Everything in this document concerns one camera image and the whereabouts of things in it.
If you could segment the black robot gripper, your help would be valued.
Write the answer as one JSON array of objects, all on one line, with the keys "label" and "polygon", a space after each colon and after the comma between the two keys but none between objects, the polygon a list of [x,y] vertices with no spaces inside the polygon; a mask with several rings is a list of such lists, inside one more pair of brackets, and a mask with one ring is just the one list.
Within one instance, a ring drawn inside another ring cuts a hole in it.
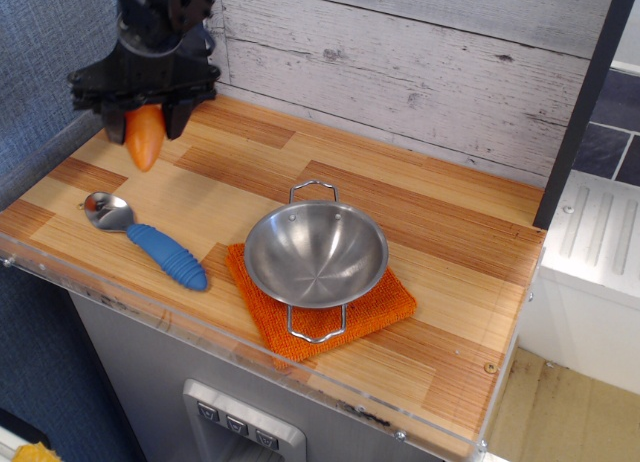
[{"label": "black robot gripper", "polygon": [[215,97],[220,70],[204,29],[214,0],[117,0],[116,45],[68,76],[76,110],[102,113],[107,138],[123,144],[125,112],[162,104],[166,136],[179,138],[193,103]]}]

